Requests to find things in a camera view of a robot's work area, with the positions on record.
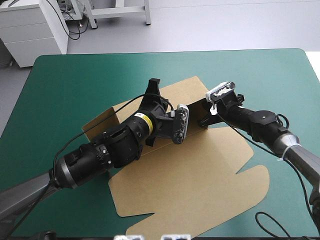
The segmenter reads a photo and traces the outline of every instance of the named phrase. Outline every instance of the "cardboard box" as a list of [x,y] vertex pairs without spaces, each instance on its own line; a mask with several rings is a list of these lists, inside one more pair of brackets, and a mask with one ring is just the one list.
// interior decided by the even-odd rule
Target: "cardboard box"
[[[153,147],[144,146],[138,161],[110,179],[119,216],[154,213],[129,227],[127,235],[144,235],[146,240],[159,240],[164,234],[196,237],[252,208],[266,196],[269,188],[266,167],[258,165],[238,173],[253,156],[248,143],[230,127],[198,126],[198,120],[206,114],[202,104],[207,91],[196,76],[160,89],[161,95],[174,106],[188,105],[187,137],[179,145],[171,139],[157,138]],[[124,121],[138,109],[140,102],[141,99],[136,100],[88,131],[88,139]],[[83,129],[124,104],[107,109]]]
[[[179,81],[177,83],[174,83],[169,86],[165,86],[160,89],[160,94],[166,99],[169,99],[171,104],[174,107],[177,107],[178,104],[185,104],[189,107],[189,124],[187,129],[187,136],[190,136],[194,133],[197,133],[199,131],[203,131],[206,128],[202,128],[198,126],[198,119],[200,116],[205,116],[206,112],[204,108],[202,107],[202,103],[205,102],[205,93],[208,91],[208,89],[205,87],[205,85],[200,81],[200,79],[197,76]],[[112,115],[117,111],[119,108],[121,108],[123,105],[125,105],[128,101],[122,102],[120,104],[117,104],[115,106],[112,106],[105,110],[103,113],[95,117],[93,120],[88,122],[86,125],[82,127],[82,129],[85,131],[88,128],[92,127],[102,119]],[[95,136],[97,136],[99,133],[104,132],[110,127],[114,127],[118,125],[119,123],[122,123],[124,120],[126,120],[128,117],[130,117],[134,112],[136,112],[139,108],[139,105],[142,101],[142,97],[135,100],[131,104],[129,104],[127,107],[113,115],[110,119],[104,121],[97,127],[94,127],[90,131],[88,131],[85,135],[88,138],[89,141],[91,141]],[[147,154],[149,152],[155,151],[159,148],[162,148],[168,144],[171,144],[172,140],[167,138],[156,138],[154,145],[151,146],[144,146],[142,155]]]

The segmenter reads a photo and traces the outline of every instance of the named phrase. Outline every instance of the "gray floor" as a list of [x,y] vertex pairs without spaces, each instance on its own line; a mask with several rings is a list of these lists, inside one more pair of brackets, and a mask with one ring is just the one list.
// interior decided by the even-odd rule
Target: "gray floor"
[[[96,8],[113,1],[92,0]],[[139,5],[143,0],[127,0]],[[320,0],[150,0],[144,16],[99,19],[68,54],[301,48],[320,51]],[[0,68],[0,135],[31,68]]]

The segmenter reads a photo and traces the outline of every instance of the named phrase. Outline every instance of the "green table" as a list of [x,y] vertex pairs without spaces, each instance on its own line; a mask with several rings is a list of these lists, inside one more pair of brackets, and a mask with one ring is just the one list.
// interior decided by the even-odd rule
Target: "green table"
[[[196,75],[208,89],[234,81],[246,108],[286,115],[291,131],[320,156],[320,84],[300,49],[51,55],[37,59],[0,138],[0,190],[51,168],[55,152],[84,123],[143,93],[148,79],[159,78],[164,87]],[[66,152],[86,141],[81,137]],[[292,236],[316,236],[295,173],[252,148],[254,156],[243,170],[265,165],[270,174],[268,194],[256,207],[202,236],[266,236],[255,223],[257,211],[270,213]],[[64,237],[107,237],[124,234],[146,217],[119,217],[107,176],[102,175],[41,202],[15,235],[56,230]],[[264,222],[284,235],[271,221]]]

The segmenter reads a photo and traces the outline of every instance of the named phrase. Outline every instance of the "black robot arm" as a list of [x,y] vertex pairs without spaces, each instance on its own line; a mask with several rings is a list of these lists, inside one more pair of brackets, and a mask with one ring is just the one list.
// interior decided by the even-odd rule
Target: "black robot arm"
[[236,95],[235,87],[233,82],[223,82],[206,93],[204,108],[208,114],[199,125],[206,127],[226,122],[247,132],[253,141],[265,144],[274,155],[289,160],[313,186],[309,203],[316,227],[320,230],[320,158],[300,145],[299,138],[289,131],[289,121],[283,115],[243,108],[244,96]]
[[110,168],[138,160],[144,143],[152,146],[156,137],[181,144],[187,133],[189,109],[179,104],[174,110],[170,105],[167,113],[170,102],[161,97],[159,82],[155,78],[149,80],[138,110],[124,122],[64,155],[54,169],[0,192],[0,239],[12,228],[16,217],[40,197],[44,199],[63,188],[75,189]]

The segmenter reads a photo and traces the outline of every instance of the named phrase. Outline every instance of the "flattened cardboard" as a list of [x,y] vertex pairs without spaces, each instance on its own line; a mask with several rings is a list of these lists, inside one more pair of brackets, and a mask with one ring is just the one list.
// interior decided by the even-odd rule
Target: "flattened cardboard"
[[109,181],[121,217],[154,213],[127,235],[158,240],[162,234],[196,237],[258,204],[267,194],[262,165],[236,174],[253,156],[229,127],[210,128],[135,161]]

